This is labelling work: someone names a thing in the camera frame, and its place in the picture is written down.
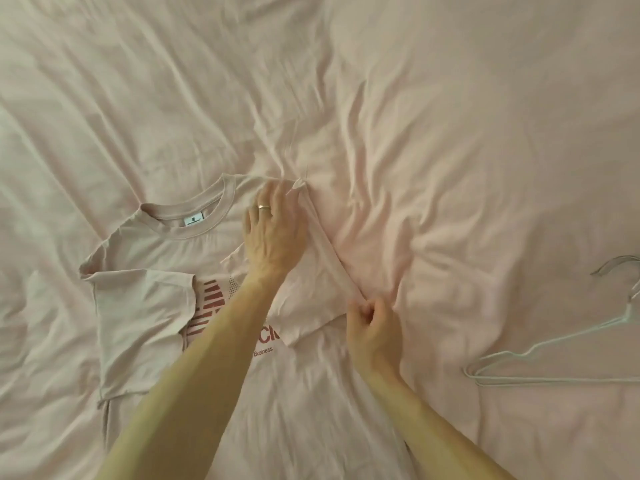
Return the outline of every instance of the person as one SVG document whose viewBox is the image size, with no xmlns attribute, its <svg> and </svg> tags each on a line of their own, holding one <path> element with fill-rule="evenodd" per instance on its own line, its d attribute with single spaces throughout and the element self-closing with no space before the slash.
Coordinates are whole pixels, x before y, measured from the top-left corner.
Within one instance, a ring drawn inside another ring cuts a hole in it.
<svg viewBox="0 0 640 480">
<path fill-rule="evenodd" d="M 305 251 L 306 218 L 292 206 L 282 182 L 258 193 L 244 216 L 250 270 L 242 286 L 142 400 L 97 480 L 206 477 L 271 302 Z M 430 478 L 513 479 L 404 382 L 401 324 L 386 300 L 349 306 L 346 341 L 356 370 Z"/>
</svg>

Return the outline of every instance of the bed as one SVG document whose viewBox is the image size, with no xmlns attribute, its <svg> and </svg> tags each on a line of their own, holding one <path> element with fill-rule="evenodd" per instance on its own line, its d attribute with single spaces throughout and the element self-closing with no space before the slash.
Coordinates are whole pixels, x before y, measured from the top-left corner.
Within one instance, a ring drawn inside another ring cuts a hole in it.
<svg viewBox="0 0 640 480">
<path fill-rule="evenodd" d="M 402 316 L 405 373 L 514 476 L 636 478 L 637 386 L 479 388 L 461 368 L 620 311 L 633 272 L 588 275 L 640 252 L 638 15 L 640 0 L 0 0 L 0 476 L 100 465 L 80 263 L 139 202 L 252 173 L 308 181 L 345 269 Z M 624 335 L 575 363 L 615 367 Z"/>
</svg>

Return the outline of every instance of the white neck tag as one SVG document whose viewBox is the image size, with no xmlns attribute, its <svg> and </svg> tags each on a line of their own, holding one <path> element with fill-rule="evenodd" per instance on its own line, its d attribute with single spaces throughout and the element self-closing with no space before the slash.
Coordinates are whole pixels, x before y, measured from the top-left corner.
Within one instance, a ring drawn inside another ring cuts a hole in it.
<svg viewBox="0 0 640 480">
<path fill-rule="evenodd" d="M 185 217 L 184 225 L 190 226 L 192 224 L 196 224 L 196 222 L 200 222 L 203 219 L 204 219 L 204 216 L 202 215 L 202 212 L 198 212 L 197 214 L 194 214 L 192 216 Z"/>
</svg>

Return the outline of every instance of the hand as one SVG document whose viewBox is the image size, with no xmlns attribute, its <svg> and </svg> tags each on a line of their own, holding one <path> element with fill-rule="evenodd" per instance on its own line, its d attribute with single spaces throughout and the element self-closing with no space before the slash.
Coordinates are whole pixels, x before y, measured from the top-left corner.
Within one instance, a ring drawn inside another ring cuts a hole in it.
<svg viewBox="0 0 640 480">
<path fill-rule="evenodd" d="M 284 182 L 268 182 L 244 215 L 244 246 L 250 271 L 283 280 L 307 247 L 307 218 L 298 196 L 287 205 Z"/>
<path fill-rule="evenodd" d="M 350 304 L 347 346 L 356 370 L 369 386 L 400 379 L 402 327 L 384 298 Z"/>
</svg>

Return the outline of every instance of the shirt fabric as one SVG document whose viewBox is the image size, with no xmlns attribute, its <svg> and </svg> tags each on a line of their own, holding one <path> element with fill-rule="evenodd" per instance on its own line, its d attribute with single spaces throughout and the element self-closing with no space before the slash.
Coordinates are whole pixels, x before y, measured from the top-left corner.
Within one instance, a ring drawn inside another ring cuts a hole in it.
<svg viewBox="0 0 640 480">
<path fill-rule="evenodd" d="M 99 318 L 107 449 L 242 284 L 243 214 L 266 181 L 222 175 L 186 202 L 142 204 L 82 264 Z M 404 441 L 349 361 L 344 313 L 360 291 L 300 180 L 287 182 L 287 202 L 295 198 L 308 247 L 268 312 L 208 477 L 414 479 Z"/>
</svg>

